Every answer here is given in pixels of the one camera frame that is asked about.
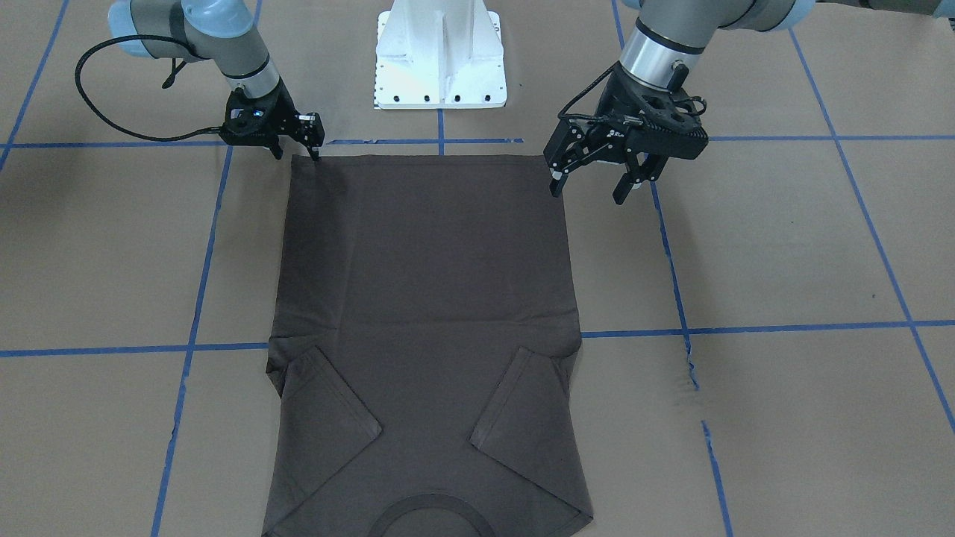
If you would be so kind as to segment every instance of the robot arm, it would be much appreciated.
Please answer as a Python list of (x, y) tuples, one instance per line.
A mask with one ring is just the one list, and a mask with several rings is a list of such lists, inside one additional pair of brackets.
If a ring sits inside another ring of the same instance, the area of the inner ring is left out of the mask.
[[(624, 0), (640, 9), (636, 28), (608, 81), (593, 116), (559, 114), (544, 149), (555, 197), (576, 168), (593, 161), (626, 165), (614, 190), (622, 204), (644, 181), (656, 181), (669, 158), (695, 159), (709, 140), (699, 116), (706, 102), (689, 97), (683, 83), (718, 29), (787, 30), (816, 0)], [(952, 0), (835, 0), (877, 10), (953, 16)]]
[[(280, 159), (279, 136), (285, 135), (318, 159), (325, 137), (322, 121), (317, 114), (300, 115), (295, 110), (242, 0), (118, 0), (110, 8), (109, 22), (114, 37), (143, 35), (143, 39), (119, 43), (129, 54), (181, 58), (177, 69), (187, 62), (216, 62), (232, 88), (219, 129), (226, 143), (267, 147)], [(147, 35), (177, 42), (147, 39)]]

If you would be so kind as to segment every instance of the light blue joint cap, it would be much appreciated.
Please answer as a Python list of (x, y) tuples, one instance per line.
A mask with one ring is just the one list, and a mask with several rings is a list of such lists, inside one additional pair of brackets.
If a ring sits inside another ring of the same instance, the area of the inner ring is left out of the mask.
[(935, 18), (955, 17), (955, 0), (942, 0), (942, 3), (939, 4), (939, 8), (935, 10), (935, 14), (932, 16)]
[(789, 11), (789, 14), (786, 15), (786, 18), (782, 19), (782, 22), (773, 27), (770, 32), (789, 30), (798, 24), (799, 21), (806, 18), (806, 15), (809, 14), (809, 11), (813, 10), (815, 4), (816, 0), (796, 0), (793, 4), (793, 8)]
[(252, 29), (252, 13), (242, 0), (182, 0), (182, 12), (193, 28), (220, 39)]
[[(130, 0), (117, 0), (110, 6), (110, 12), (106, 20), (110, 23), (110, 33), (113, 37), (124, 37), (126, 35), (136, 35), (136, 25), (133, 24), (133, 12), (129, 7)], [(139, 57), (153, 57), (146, 50), (142, 41), (126, 41), (119, 43), (119, 47), (127, 54)]]

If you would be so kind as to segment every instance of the blue painter's tape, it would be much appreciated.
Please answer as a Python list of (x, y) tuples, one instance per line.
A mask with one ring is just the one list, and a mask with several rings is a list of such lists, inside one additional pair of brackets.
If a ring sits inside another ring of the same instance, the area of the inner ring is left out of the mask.
[(437, 139), (406, 139), (406, 140), (332, 140), (326, 145), (434, 145)]
[(693, 345), (690, 342), (690, 328), (687, 325), (687, 313), (683, 308), (683, 297), (680, 294), (680, 281), (676, 277), (676, 265), (673, 264), (673, 253), (669, 247), (669, 237), (667, 235), (667, 223), (663, 217), (663, 207), (660, 205), (660, 193), (657, 191), (656, 183), (650, 183), (650, 192), (653, 194), (653, 206), (656, 208), (657, 215), (660, 217), (660, 238), (663, 240), (663, 251), (669, 261), (669, 276), (673, 282), (673, 298), (676, 299), (676, 312), (680, 316), (680, 332), (683, 335), (683, 344), (687, 349), (687, 368), (690, 373), (690, 381), (693, 383), (693, 389), (700, 390), (700, 383), (696, 379), (696, 364), (693, 363)]
[(610, 0), (610, 6), (613, 7), (613, 20), (617, 23), (617, 40), (620, 41), (620, 48), (624, 47), (624, 27), (620, 24), (620, 6), (617, 0)]
[(682, 329), (671, 330), (616, 330), (608, 332), (583, 332), (584, 339), (609, 339), (616, 337), (660, 337), (663, 335), (683, 335)]
[(936, 18), (955, 17), (955, 0), (942, 0), (933, 16)]
[(524, 143), (523, 138), (446, 138), (444, 143)]
[(263, 351), (268, 349), (268, 343), (207, 343), (194, 346), (197, 353), (207, 353), (212, 351)]
[(53, 51), (53, 44), (56, 43), (56, 37), (59, 35), (60, 28), (63, 26), (63, 18), (66, 16), (66, 9), (70, 6), (70, 0), (63, 0), (60, 6), (59, 14), (56, 16), (56, 23), (53, 25), (53, 32), (50, 34), (50, 40), (47, 42), (47, 48), (40, 57), (40, 64), (36, 67), (36, 73), (33, 74), (33, 80), (30, 82), (30, 88), (27, 89), (27, 95), (23, 98), (23, 104), (20, 105), (20, 112), (16, 115), (16, 121), (10, 130), (10, 136), (7, 138), (7, 147), (0, 153), (0, 171), (3, 171), (4, 164), (10, 156), (13, 142), (16, 140), (16, 133), (20, 131), (23, 124), (23, 117), (30, 108), (30, 101), (33, 99), (33, 93), (36, 91), (36, 85), (40, 82), (40, 76), (47, 66), (47, 60), (50, 59), (50, 53)]
[(899, 285), (899, 280), (896, 278), (895, 271), (892, 269), (892, 265), (889, 263), (888, 254), (886, 254), (885, 247), (882, 245), (882, 240), (879, 237), (879, 233), (876, 231), (876, 225), (872, 220), (872, 215), (869, 213), (869, 208), (866, 206), (865, 200), (862, 198), (859, 182), (856, 181), (856, 174), (853, 173), (852, 166), (849, 165), (849, 159), (845, 155), (842, 142), (836, 133), (836, 127), (833, 124), (832, 118), (829, 116), (829, 110), (826, 108), (826, 104), (822, 100), (822, 93), (819, 92), (819, 88), (816, 84), (816, 78), (809, 69), (809, 63), (806, 61), (806, 56), (802, 52), (802, 47), (799, 46), (799, 40), (796, 38), (796, 33), (792, 30), (789, 30), (789, 35), (793, 39), (793, 45), (796, 47), (796, 54), (799, 56), (799, 61), (802, 62), (802, 68), (806, 72), (806, 76), (809, 78), (809, 85), (812, 86), (813, 93), (816, 95), (816, 100), (819, 103), (819, 109), (822, 111), (822, 116), (825, 118), (826, 124), (829, 125), (829, 132), (833, 135), (833, 141), (836, 143), (839, 158), (842, 159), (842, 166), (845, 168), (845, 173), (849, 177), (849, 183), (852, 186), (853, 193), (856, 195), (856, 201), (859, 202), (859, 209), (862, 211), (862, 216), (865, 218), (865, 223), (869, 227), (869, 233), (872, 235), (872, 240), (876, 244), (876, 250), (879, 252), (879, 256), (882, 259), (882, 264), (885, 267), (885, 272), (888, 274), (889, 281), (892, 283), (892, 289), (895, 291), (896, 297), (899, 299), (899, 306), (902, 308), (902, 313), (904, 313), (905, 320), (911, 329), (912, 338), (915, 339), (915, 344), (919, 348), (919, 353), (922, 356), (925, 369), (927, 370), (928, 376), (932, 381), (933, 387), (935, 388), (935, 393), (939, 398), (939, 402), (942, 404), (945, 417), (948, 419), (948, 424), (952, 429), (952, 433), (955, 433), (955, 415), (952, 414), (952, 408), (948, 403), (948, 398), (945, 395), (944, 389), (942, 388), (942, 383), (939, 382), (939, 379), (935, 374), (935, 367), (932, 365), (932, 360), (929, 358), (928, 352), (925, 350), (924, 344), (922, 342), (922, 336), (919, 335), (919, 330), (916, 327), (915, 320), (912, 318), (912, 312), (908, 308), (908, 303), (905, 301), (905, 296), (902, 294), (902, 287)]
[(929, 327), (949, 327), (949, 326), (955, 326), (955, 320), (953, 320), (953, 319), (947, 319), (947, 320), (944, 320), (944, 321), (915, 321), (915, 326), (917, 326), (917, 327), (919, 327), (919, 328), (922, 328), (922, 327), (926, 327), (926, 328), (929, 328)]
[(776, 326), (744, 326), (744, 327), (718, 327), (718, 328), (693, 328), (690, 333), (693, 335), (719, 334), (719, 333), (790, 333), (790, 332), (827, 332), (827, 331), (852, 331), (852, 330), (878, 330), (893, 328), (908, 328), (908, 321), (888, 321), (880, 323), (831, 323), (821, 325), (776, 325)]
[(831, 141), (831, 136), (713, 136), (710, 141)]
[(726, 537), (732, 537), (732, 521), (730, 520), (730, 507), (726, 501), (726, 490), (723, 487), (723, 475), (719, 471), (719, 461), (716, 460), (716, 452), (713, 450), (713, 437), (710, 427), (706, 421), (703, 423), (703, 438), (707, 442), (707, 451), (710, 453), (710, 467), (713, 471), (713, 480), (716, 482), (716, 495), (719, 497), (719, 508), (723, 513), (723, 527), (726, 529)]
[(187, 345), (152, 345), (149, 347), (91, 347), (87, 349), (19, 349), (14, 351), (0, 351), (0, 358), (91, 356), (99, 354), (181, 353), (187, 349)]
[(444, 110), (437, 109), (437, 154), (444, 155)]
[(209, 240), (205, 247), (205, 261), (202, 264), (202, 278), (199, 282), (199, 291), (196, 296), (196, 309), (192, 319), (192, 329), (189, 333), (189, 347), (182, 362), (182, 376), (180, 377), (179, 395), (176, 398), (176, 412), (173, 414), (173, 432), (166, 447), (166, 459), (162, 468), (162, 479), (159, 482), (159, 495), (156, 498), (156, 511), (153, 515), (153, 526), (150, 537), (159, 537), (159, 527), (162, 524), (162, 511), (166, 505), (166, 493), (169, 489), (169, 477), (172, 473), (173, 458), (176, 456), (176, 442), (179, 439), (179, 427), (182, 421), (182, 409), (185, 405), (186, 380), (192, 370), (192, 357), (196, 338), (199, 334), (199, 323), (202, 317), (202, 303), (205, 300), (205, 287), (209, 281), (209, 270), (212, 266), (212, 252), (216, 245), (216, 224), (219, 221), (219, 212), (223, 207), (225, 185), (229, 177), (229, 168), (232, 165), (232, 147), (225, 152), (225, 164), (219, 180), (219, 194), (216, 197), (216, 208), (212, 212), (212, 227), (209, 230)]
[(882, 141), (882, 140), (955, 140), (955, 135), (852, 135), (839, 136), (842, 141)]

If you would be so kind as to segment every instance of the grid line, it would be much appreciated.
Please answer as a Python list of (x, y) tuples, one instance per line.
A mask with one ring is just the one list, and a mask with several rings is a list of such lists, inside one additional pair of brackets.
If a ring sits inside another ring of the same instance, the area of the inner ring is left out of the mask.
[(444, 155), (444, 110), (437, 109), (437, 154)]
[[(892, 330), (909, 328), (914, 324), (919, 328), (955, 328), (955, 319), (932, 319), (923, 321), (881, 321), (866, 323), (827, 323), (806, 325), (765, 325), (735, 327), (688, 328), (690, 335), (715, 335), (727, 333), (806, 333), (806, 332), (854, 332), (862, 330)], [(650, 330), (590, 331), (581, 333), (584, 339), (614, 339), (682, 336), (682, 328)], [(261, 351), (268, 348), (265, 341), (197, 343), (195, 345), (148, 345), (123, 347), (76, 347), (64, 349), (12, 349), (0, 350), (2, 358), (27, 358), (43, 356), (83, 356), (96, 354), (156, 354), (184, 353), (189, 349), (197, 353), (214, 351)]]
[(165, 509), (166, 493), (169, 489), (169, 478), (172, 473), (173, 459), (176, 456), (176, 443), (179, 440), (179, 428), (182, 421), (182, 412), (185, 406), (186, 380), (192, 369), (192, 358), (196, 349), (196, 338), (199, 335), (200, 319), (202, 318), (202, 304), (205, 301), (205, 288), (209, 281), (209, 270), (212, 267), (212, 253), (216, 245), (216, 224), (219, 221), (219, 213), (223, 207), (223, 196), (225, 185), (228, 182), (229, 168), (232, 164), (232, 147), (229, 147), (225, 153), (225, 163), (223, 164), (222, 176), (219, 180), (219, 192), (216, 196), (216, 207), (212, 212), (212, 225), (209, 230), (209, 240), (205, 247), (205, 259), (202, 263), (202, 277), (199, 282), (199, 290), (196, 295), (196, 309), (193, 315), (192, 328), (189, 332), (189, 344), (185, 352), (185, 359), (182, 361), (182, 376), (180, 377), (179, 394), (176, 398), (176, 411), (173, 415), (173, 431), (170, 435), (169, 445), (166, 447), (166, 459), (162, 469), (162, 478), (159, 482), (159, 495), (156, 498), (156, 512), (153, 515), (153, 526), (150, 532), (151, 537), (159, 537), (159, 527), (162, 524), (162, 512)]
[(925, 370), (928, 372), (928, 376), (935, 388), (935, 393), (939, 398), (939, 402), (942, 404), (945, 417), (948, 419), (948, 425), (951, 428), (952, 433), (955, 433), (955, 416), (952, 414), (951, 405), (948, 403), (948, 398), (945, 396), (942, 383), (939, 381), (938, 375), (935, 373), (935, 366), (932, 364), (932, 360), (928, 355), (928, 351), (925, 349), (925, 346), (922, 342), (922, 336), (919, 334), (918, 326), (915, 324), (915, 320), (912, 318), (912, 312), (908, 308), (908, 303), (905, 300), (904, 294), (902, 294), (902, 286), (900, 286), (899, 280), (896, 278), (895, 271), (892, 269), (892, 264), (889, 263), (888, 254), (885, 252), (885, 247), (882, 244), (879, 232), (876, 230), (875, 222), (873, 222), (869, 208), (866, 206), (865, 200), (862, 197), (862, 192), (859, 188), (859, 182), (856, 181), (856, 174), (852, 171), (852, 166), (849, 164), (849, 158), (845, 154), (845, 149), (842, 147), (842, 141), (836, 132), (836, 126), (829, 115), (829, 110), (826, 107), (825, 101), (822, 99), (822, 93), (819, 91), (819, 87), (816, 84), (816, 78), (813, 76), (813, 72), (809, 67), (809, 62), (806, 60), (806, 56), (802, 51), (802, 47), (799, 45), (799, 39), (796, 37), (796, 32), (793, 29), (789, 29), (789, 35), (792, 38), (793, 46), (796, 47), (796, 54), (799, 56), (799, 61), (802, 62), (802, 68), (806, 72), (807, 78), (809, 78), (809, 85), (812, 87), (813, 94), (816, 96), (819, 109), (822, 111), (822, 115), (826, 120), (826, 124), (829, 127), (829, 132), (832, 134), (832, 140), (838, 149), (839, 157), (842, 160), (842, 166), (845, 168), (845, 173), (849, 178), (849, 183), (852, 185), (852, 190), (856, 196), (856, 201), (859, 203), (859, 209), (862, 211), (862, 215), (865, 217), (865, 223), (869, 227), (869, 233), (872, 235), (872, 240), (876, 245), (876, 249), (879, 251), (879, 256), (882, 260), (882, 264), (885, 267), (885, 272), (888, 274), (889, 281), (892, 283), (892, 289), (895, 291), (896, 297), (899, 300), (899, 305), (902, 307), (902, 313), (905, 315), (907, 326), (912, 332), (912, 337), (915, 339), (915, 345), (919, 349), (919, 354), (922, 357)]
[[(620, 7), (617, 0), (611, 0), (610, 5), (613, 8), (613, 20), (617, 26), (617, 41), (622, 49), (624, 43), (624, 28), (620, 22)], [(683, 307), (683, 297), (680, 294), (680, 280), (676, 275), (676, 265), (673, 264), (673, 252), (669, 247), (669, 236), (667, 235), (667, 222), (663, 217), (663, 207), (660, 205), (660, 193), (657, 190), (656, 182), (650, 183), (650, 193), (653, 196), (653, 208), (657, 211), (660, 219), (660, 240), (663, 243), (663, 251), (669, 262), (669, 276), (673, 283), (673, 299), (676, 301), (676, 312), (680, 318), (680, 334), (683, 335), (683, 345), (687, 351), (687, 373), (690, 376), (690, 382), (693, 384), (693, 390), (700, 390), (700, 383), (696, 379), (696, 364), (693, 363), (693, 345), (690, 341), (690, 328), (687, 325), (687, 313)]]
[(60, 6), (60, 11), (56, 15), (56, 23), (53, 24), (53, 31), (50, 33), (50, 40), (47, 41), (47, 48), (43, 51), (43, 55), (40, 57), (40, 63), (36, 66), (36, 73), (33, 74), (33, 80), (30, 82), (30, 87), (27, 89), (27, 94), (23, 97), (23, 103), (20, 105), (20, 111), (16, 115), (16, 121), (13, 123), (13, 128), (10, 130), (10, 136), (7, 138), (7, 145), (4, 147), (3, 153), (0, 153), (0, 172), (3, 171), (3, 167), (7, 163), (7, 158), (10, 156), (13, 142), (16, 141), (16, 135), (18, 132), (20, 132), (20, 125), (23, 124), (23, 118), (27, 114), (27, 109), (30, 108), (30, 101), (33, 99), (33, 92), (36, 91), (36, 85), (40, 82), (40, 77), (43, 75), (43, 70), (47, 67), (47, 60), (50, 59), (50, 53), (53, 51), (53, 45), (56, 43), (56, 38), (59, 36), (60, 28), (63, 26), (63, 19), (66, 17), (66, 9), (69, 6), (70, 0), (63, 0), (63, 4)]
[(719, 510), (723, 515), (723, 528), (726, 529), (726, 537), (732, 537), (732, 520), (730, 519), (730, 506), (726, 500), (726, 490), (723, 487), (723, 476), (719, 470), (719, 461), (716, 459), (716, 452), (713, 449), (713, 436), (710, 427), (705, 420), (700, 422), (703, 425), (703, 438), (707, 443), (707, 453), (710, 454), (710, 468), (713, 472), (713, 482), (716, 484), (716, 496), (719, 498)]

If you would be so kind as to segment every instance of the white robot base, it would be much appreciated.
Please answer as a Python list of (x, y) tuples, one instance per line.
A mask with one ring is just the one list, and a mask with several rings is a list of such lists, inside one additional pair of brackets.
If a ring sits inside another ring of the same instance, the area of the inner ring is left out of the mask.
[(499, 108), (507, 101), (500, 17), (483, 0), (395, 0), (378, 16), (375, 52), (375, 108)]

